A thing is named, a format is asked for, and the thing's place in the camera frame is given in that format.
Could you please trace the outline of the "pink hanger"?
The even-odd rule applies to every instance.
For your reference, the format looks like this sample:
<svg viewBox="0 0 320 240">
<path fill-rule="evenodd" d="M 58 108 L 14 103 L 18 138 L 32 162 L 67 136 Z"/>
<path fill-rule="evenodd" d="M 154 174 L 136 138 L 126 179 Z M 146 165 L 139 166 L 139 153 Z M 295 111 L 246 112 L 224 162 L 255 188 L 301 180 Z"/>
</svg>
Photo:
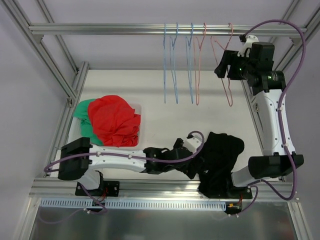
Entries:
<svg viewBox="0 0 320 240">
<path fill-rule="evenodd" d="M 218 58 L 217 58 L 216 51 L 215 51 L 215 43 L 224 51 L 228 49 L 229 44 L 231 42 L 231 39 L 232 39 L 232 37 L 234 35 L 234 26 L 233 26 L 233 24 L 231 22 L 229 22 L 228 23 L 228 27 L 230 28 L 230 34 L 229 34 L 229 39 L 228 39 L 228 41 L 227 41 L 225 46 L 221 45 L 215 36 L 212 35 L 210 37 L 210 44 L 211 44 L 211 48 L 212 48 L 212 51 L 213 51 L 213 56 L 214 56 L 214 59 L 215 59 L 215 63 L 216 63 L 217 66 L 218 66 Z M 221 83 L 222 83 L 222 87 L 223 87 L 223 90 L 224 90 L 224 93 L 225 93 L 225 96 L 226 96 L 226 100 L 227 100 L 228 106 L 232 107 L 233 103 L 234 103 L 234 100 L 233 100 L 233 95 L 232 95 L 232 90 L 231 90 L 231 80 L 228 78 L 227 87 L 226 87 L 226 85 L 224 83 L 224 78 L 222 77 L 222 78 L 220 78 L 220 80 L 221 80 Z"/>
<path fill-rule="evenodd" d="M 207 24 L 203 23 L 202 40 L 196 36 L 193 40 L 193 61 L 194 61 L 194 77 L 195 77 L 195 102 L 198 106 L 200 103 L 200 81 L 201 81 L 201 55 L 202 47 L 207 34 Z"/>
</svg>

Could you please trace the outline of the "black tank top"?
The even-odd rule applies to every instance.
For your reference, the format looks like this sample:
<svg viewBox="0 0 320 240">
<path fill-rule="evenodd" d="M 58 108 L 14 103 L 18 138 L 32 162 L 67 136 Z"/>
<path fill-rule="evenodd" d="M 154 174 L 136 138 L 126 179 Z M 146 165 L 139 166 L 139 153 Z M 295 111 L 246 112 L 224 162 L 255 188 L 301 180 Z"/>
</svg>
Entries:
<svg viewBox="0 0 320 240">
<path fill-rule="evenodd" d="M 186 175 L 190 179 L 198 175 L 198 191 L 210 199 L 239 199 L 246 190 L 233 185 L 231 173 L 244 149 L 242 139 L 210 132 L 200 153 L 189 162 Z"/>
</svg>

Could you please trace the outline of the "blue hanger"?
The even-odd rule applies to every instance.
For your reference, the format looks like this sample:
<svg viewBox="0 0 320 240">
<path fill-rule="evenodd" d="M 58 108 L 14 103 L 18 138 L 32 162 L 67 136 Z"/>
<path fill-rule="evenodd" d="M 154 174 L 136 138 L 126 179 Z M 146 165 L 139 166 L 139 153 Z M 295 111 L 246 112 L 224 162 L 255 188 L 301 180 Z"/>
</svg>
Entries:
<svg viewBox="0 0 320 240">
<path fill-rule="evenodd" d="M 174 90 L 174 97 L 176 104 L 179 103 L 179 97 L 178 97 L 178 86 L 177 86 L 177 75 L 176 75 L 176 59 L 175 59 L 175 47 L 176 47 L 176 41 L 179 33 L 179 24 L 176 23 L 176 29 L 175 29 L 175 37 L 170 37 L 170 47 L 169 47 L 169 62 L 170 62 L 170 71 L 172 76 L 172 83 L 173 83 L 173 90 Z"/>
<path fill-rule="evenodd" d="M 166 69 L 166 34 L 167 34 L 167 25 L 164 23 L 163 27 L 163 101 L 164 104 L 167 102 L 167 69 Z"/>
<path fill-rule="evenodd" d="M 190 101 L 194 103 L 194 94 L 193 94 L 193 81 L 192 81 L 192 63 L 191 63 L 191 44 L 193 40 L 194 34 L 194 25 L 191 23 L 190 36 L 185 37 L 185 50 L 186 50 L 186 64 L 187 64 L 187 77 L 188 77 L 188 85 L 189 85 L 189 94 Z"/>
</svg>

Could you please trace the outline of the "red tank top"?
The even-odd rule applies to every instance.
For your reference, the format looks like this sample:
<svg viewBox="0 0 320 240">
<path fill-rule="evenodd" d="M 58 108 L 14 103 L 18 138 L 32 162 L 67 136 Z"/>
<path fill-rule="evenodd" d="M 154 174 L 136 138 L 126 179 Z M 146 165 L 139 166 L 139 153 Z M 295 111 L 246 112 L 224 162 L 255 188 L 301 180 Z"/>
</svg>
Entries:
<svg viewBox="0 0 320 240">
<path fill-rule="evenodd" d="M 93 133 L 104 146 L 135 147 L 141 115 L 118 95 L 97 98 L 88 105 Z"/>
</svg>

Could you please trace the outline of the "green tank top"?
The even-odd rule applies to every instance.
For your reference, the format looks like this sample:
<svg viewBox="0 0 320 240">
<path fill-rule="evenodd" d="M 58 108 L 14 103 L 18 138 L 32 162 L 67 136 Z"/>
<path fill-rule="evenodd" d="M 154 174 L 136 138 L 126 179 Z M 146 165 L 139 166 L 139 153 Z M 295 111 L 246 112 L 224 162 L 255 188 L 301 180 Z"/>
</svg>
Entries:
<svg viewBox="0 0 320 240">
<path fill-rule="evenodd" d="M 94 102 L 96 99 L 86 99 L 78 103 L 75 108 L 73 116 L 80 120 L 80 132 L 82 137 L 90 138 L 92 144 L 102 146 L 102 141 L 93 132 L 93 126 L 89 119 L 88 108 L 89 104 Z"/>
</svg>

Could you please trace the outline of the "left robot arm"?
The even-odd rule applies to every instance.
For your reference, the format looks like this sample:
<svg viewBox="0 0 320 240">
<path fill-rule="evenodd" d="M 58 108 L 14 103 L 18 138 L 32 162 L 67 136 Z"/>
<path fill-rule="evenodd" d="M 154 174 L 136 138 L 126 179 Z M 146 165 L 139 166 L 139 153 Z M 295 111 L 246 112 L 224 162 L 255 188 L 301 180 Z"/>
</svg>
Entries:
<svg viewBox="0 0 320 240">
<path fill-rule="evenodd" d="M 184 171 L 204 145 L 202 139 L 190 134 L 178 138 L 172 149 L 147 147 L 143 150 L 116 150 L 92 144 L 80 137 L 61 149 L 58 179 L 77 181 L 92 196 L 103 195 L 110 187 L 104 183 L 101 169 L 127 170 L 159 175 L 173 170 Z"/>
</svg>

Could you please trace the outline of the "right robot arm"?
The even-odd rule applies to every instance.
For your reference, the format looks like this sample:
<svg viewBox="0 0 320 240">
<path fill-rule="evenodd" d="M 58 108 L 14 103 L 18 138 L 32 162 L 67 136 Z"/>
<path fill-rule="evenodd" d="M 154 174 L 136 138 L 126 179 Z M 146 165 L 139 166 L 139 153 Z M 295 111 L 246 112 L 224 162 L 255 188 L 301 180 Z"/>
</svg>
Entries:
<svg viewBox="0 0 320 240">
<path fill-rule="evenodd" d="M 273 70 L 272 43 L 256 41 L 243 47 L 239 51 L 225 50 L 214 72 L 218 78 L 245 80 L 252 88 L 263 132 L 263 155 L 250 157 L 246 167 L 233 172 L 232 181 L 223 186 L 223 193 L 233 199 L 241 193 L 241 187 L 292 174 L 290 195 L 280 196 L 289 201 L 295 196 L 297 169 L 304 163 L 304 157 L 296 153 L 290 136 L 285 103 L 288 85 L 283 72 Z"/>
</svg>

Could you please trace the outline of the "white plastic basket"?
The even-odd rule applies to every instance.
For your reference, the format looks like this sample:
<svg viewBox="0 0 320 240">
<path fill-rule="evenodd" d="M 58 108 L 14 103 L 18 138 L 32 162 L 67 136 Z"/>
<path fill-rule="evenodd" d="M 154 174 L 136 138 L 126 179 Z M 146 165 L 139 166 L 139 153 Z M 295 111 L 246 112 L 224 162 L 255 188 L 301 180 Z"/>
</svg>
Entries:
<svg viewBox="0 0 320 240">
<path fill-rule="evenodd" d="M 140 122 L 140 126 L 139 126 L 139 132 L 137 134 L 138 136 L 138 141 L 137 141 L 137 145 L 135 146 L 121 146 L 121 147 L 115 147 L 115 146 L 108 146 L 108 148 L 111 149 L 123 149 L 123 150 L 138 150 L 141 146 L 142 143 L 142 138 L 143 138 L 143 131 L 144 131 L 144 113 L 143 113 L 143 107 L 140 103 L 138 103 L 137 101 L 129 101 L 128 104 L 135 109 L 135 113 L 141 115 L 141 122 Z M 66 139 L 66 144 L 69 144 L 71 142 L 73 142 L 74 140 L 77 140 L 79 138 L 82 137 L 81 134 L 81 120 L 77 117 L 73 117 L 71 124 L 70 124 L 70 128 L 69 128 L 69 132 L 67 135 L 67 139 Z"/>
</svg>

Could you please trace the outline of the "aluminium hanging rail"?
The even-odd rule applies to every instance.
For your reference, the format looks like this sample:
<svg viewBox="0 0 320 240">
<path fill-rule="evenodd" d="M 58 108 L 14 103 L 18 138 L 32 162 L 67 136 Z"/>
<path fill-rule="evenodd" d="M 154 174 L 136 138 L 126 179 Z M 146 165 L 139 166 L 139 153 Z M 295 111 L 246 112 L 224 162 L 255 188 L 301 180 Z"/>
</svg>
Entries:
<svg viewBox="0 0 320 240">
<path fill-rule="evenodd" d="M 181 35 L 241 36 L 251 33 L 259 37 L 294 37 L 299 33 L 288 24 L 210 25 L 210 24 L 147 24 L 147 23 L 33 23 L 33 35 Z"/>
</svg>

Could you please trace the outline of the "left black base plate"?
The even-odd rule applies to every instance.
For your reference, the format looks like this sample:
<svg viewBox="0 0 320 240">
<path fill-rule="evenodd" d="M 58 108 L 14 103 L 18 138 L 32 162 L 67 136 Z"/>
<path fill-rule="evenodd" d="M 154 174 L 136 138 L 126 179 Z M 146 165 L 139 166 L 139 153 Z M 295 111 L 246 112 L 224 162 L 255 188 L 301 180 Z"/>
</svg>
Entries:
<svg viewBox="0 0 320 240">
<path fill-rule="evenodd" d="M 119 181 L 111 181 L 111 180 L 103 180 L 100 183 L 97 189 L 89 190 L 87 192 L 93 197 L 118 197 L 120 190 L 120 182 Z M 81 184 L 77 182 L 75 188 L 76 196 L 87 196 L 85 191 L 82 189 Z"/>
</svg>

